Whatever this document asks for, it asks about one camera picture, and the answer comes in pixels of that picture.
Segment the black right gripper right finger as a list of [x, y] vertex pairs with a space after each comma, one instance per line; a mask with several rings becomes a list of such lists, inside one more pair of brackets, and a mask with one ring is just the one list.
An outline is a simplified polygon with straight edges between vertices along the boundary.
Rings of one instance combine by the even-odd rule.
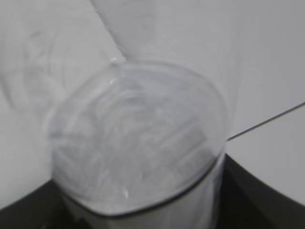
[[272, 189], [225, 156], [222, 229], [303, 229], [305, 207]]

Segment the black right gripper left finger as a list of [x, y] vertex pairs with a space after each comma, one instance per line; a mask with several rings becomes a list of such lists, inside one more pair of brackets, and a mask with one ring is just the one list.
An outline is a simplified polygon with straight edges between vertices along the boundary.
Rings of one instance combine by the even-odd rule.
[[69, 213], [52, 181], [0, 210], [2, 229], [61, 229], [67, 219]]

